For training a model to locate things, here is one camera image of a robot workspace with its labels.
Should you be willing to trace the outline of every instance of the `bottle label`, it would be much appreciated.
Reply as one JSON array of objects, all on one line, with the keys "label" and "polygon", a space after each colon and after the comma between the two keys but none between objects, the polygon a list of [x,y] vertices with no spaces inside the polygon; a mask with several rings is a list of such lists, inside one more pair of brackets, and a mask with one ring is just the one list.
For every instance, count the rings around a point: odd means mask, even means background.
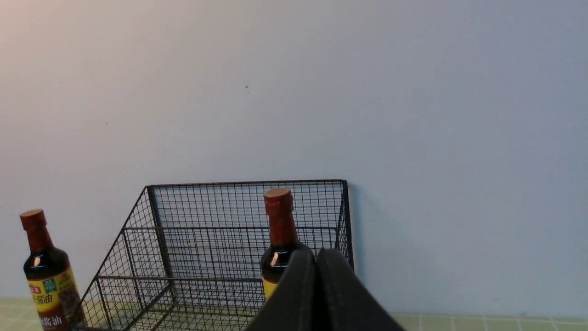
[{"label": "bottle label", "polygon": [[272,296],[272,293],[276,289],[276,287],[278,286],[278,284],[277,283],[272,283],[272,282],[266,280],[263,277],[261,277],[261,280],[263,282],[263,294],[265,295],[265,300],[268,300],[269,297]]},{"label": "bottle label", "polygon": [[29,280],[29,290],[43,330],[67,330],[81,301],[71,268],[51,278]]}]

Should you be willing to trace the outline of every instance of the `metal wire basket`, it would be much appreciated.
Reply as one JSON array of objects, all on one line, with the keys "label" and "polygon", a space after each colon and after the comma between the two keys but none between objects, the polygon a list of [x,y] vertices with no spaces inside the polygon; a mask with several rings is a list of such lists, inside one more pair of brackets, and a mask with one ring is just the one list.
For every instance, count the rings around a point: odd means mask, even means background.
[{"label": "metal wire basket", "polygon": [[263,193],[289,187],[298,238],[353,267],[345,180],[147,186],[82,298],[70,330],[241,330],[263,305]]}]

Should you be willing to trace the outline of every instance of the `green tile floor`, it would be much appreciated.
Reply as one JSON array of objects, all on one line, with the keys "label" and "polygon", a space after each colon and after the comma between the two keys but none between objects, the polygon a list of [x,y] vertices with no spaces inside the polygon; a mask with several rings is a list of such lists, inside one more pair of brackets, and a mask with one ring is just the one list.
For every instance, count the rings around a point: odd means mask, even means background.
[{"label": "green tile floor", "polygon": [[[588,319],[393,313],[406,331],[588,331]],[[31,299],[0,299],[0,331],[41,331]]]}]

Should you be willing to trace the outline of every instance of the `light blue wall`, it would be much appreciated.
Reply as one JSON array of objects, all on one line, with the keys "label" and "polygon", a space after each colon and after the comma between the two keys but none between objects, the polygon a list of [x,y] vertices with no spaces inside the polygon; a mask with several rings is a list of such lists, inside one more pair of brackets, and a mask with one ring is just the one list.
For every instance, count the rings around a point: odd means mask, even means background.
[{"label": "light blue wall", "polygon": [[587,1],[0,13],[0,295],[25,209],[85,288],[145,184],[340,177],[387,309],[588,312]]}]

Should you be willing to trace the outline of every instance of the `soy sauce bottle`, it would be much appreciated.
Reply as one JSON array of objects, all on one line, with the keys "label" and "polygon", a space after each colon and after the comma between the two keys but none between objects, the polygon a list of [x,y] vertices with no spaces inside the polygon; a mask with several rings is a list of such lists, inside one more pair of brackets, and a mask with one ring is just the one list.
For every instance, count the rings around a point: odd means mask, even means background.
[{"label": "soy sauce bottle", "polygon": [[290,256],[295,250],[309,250],[298,241],[294,226],[294,203],[289,188],[281,187],[267,191],[263,195],[265,211],[269,219],[269,248],[260,261],[263,292],[268,300],[282,274],[288,267]]},{"label": "soy sauce bottle", "polygon": [[24,272],[44,331],[67,331],[68,324],[83,324],[84,313],[68,255],[55,248],[41,209],[21,214],[31,255]]}]

